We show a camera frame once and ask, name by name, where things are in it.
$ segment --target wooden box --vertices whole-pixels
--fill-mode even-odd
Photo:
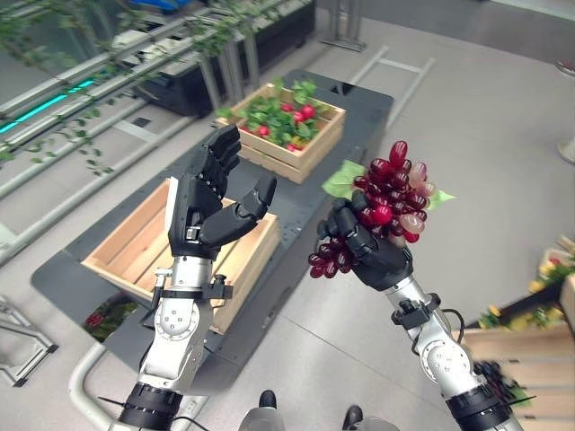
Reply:
[[[101,277],[132,294],[151,300],[155,270],[173,264],[164,230],[168,181],[158,187],[82,263]],[[224,199],[229,205],[233,201]],[[279,244],[279,221],[266,214],[255,229],[222,247],[214,262],[214,274],[227,276],[234,297],[214,309],[212,330],[223,334],[253,288]],[[212,301],[215,306],[223,301]]]
[[[275,87],[273,84],[265,84],[235,105],[232,110],[237,112],[241,109],[247,109],[254,98],[258,96],[270,97],[274,91]],[[279,98],[282,101],[293,101],[292,92],[286,89],[282,91]],[[312,169],[335,147],[343,133],[345,110],[322,101],[320,103],[329,106],[330,109],[321,114],[321,117],[317,120],[319,133],[303,150],[291,152],[283,146],[275,145],[270,141],[240,129],[242,141],[240,155],[244,159],[259,164],[297,184],[303,183]],[[241,125],[244,119],[231,118],[229,121]],[[222,125],[228,124],[228,120],[223,118],[217,119],[217,122]]]

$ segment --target gray table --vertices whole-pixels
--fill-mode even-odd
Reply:
[[[210,395],[222,391],[240,373],[244,364],[265,335],[282,304],[307,271],[306,256],[314,247],[315,227],[331,203],[321,185],[335,172],[343,159],[364,162],[373,157],[383,138],[385,122],[394,99],[325,76],[295,70],[284,77],[286,85],[294,80],[314,79],[319,100],[347,111],[341,141],[316,166],[304,184],[297,185],[279,177],[270,211],[279,216],[281,242],[261,273],[225,336],[208,333],[206,356],[193,384],[194,393]],[[119,289],[96,276],[80,262],[100,244],[158,185],[169,176],[180,176],[190,162],[187,152],[159,171],[147,184],[126,198],[90,229],[59,251],[33,274],[33,286],[70,319],[82,325],[85,319]],[[240,198],[264,170],[242,161],[232,171],[227,196]],[[104,345],[126,364],[138,369],[141,356],[154,333],[138,324],[148,303],[139,302]]]

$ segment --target robotic arm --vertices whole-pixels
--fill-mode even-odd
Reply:
[[[239,202],[222,209],[227,175],[239,163],[239,138],[235,125],[215,131],[196,148],[182,177],[171,179],[166,226],[174,262],[156,271],[154,341],[112,431],[170,429],[201,363],[213,318],[210,299],[232,296],[225,276],[215,275],[210,283],[212,261],[222,245],[256,226],[276,188],[276,179],[264,176]],[[171,284],[164,290],[168,277]]]
[[[413,278],[410,251],[375,237],[358,223],[354,212],[365,207],[360,191],[352,200],[335,199],[327,220],[318,225],[320,238],[345,238],[359,262],[353,271],[364,284],[386,295],[394,307],[392,321],[406,330],[423,371],[438,384],[463,431],[521,431],[510,408],[473,372],[468,352],[451,337],[449,322],[438,308],[439,297],[424,293]]]

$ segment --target cyan light strip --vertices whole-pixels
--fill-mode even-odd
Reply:
[[[84,81],[83,83],[79,84],[77,87],[73,88],[72,90],[68,90],[68,93],[72,94],[74,92],[79,91],[81,88],[85,88],[88,85],[92,85],[94,83],[93,79],[89,79],[87,81]],[[11,128],[14,128],[16,126],[18,126],[20,123],[22,123],[23,121],[26,121],[27,119],[29,119],[30,117],[33,117],[34,115],[42,112],[43,110],[45,110],[46,108],[49,108],[50,106],[52,106],[54,103],[58,103],[59,101],[65,99],[67,97],[67,94],[60,94],[59,96],[54,97],[53,99],[50,99],[49,101],[42,103],[38,108],[34,108],[33,110],[31,110],[30,112],[25,113],[24,115],[22,115],[21,117],[19,117],[18,119],[15,119],[13,122],[11,123],[7,123],[5,125],[3,125],[0,128],[0,134],[7,132],[8,130],[10,130]]]

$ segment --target shoe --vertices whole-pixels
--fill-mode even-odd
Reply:
[[[278,402],[276,400],[276,394],[269,389],[262,392],[260,395],[260,407],[272,407],[274,409],[278,408]]]
[[[355,424],[363,420],[363,411],[360,406],[351,406],[343,419],[342,430],[356,429]]]

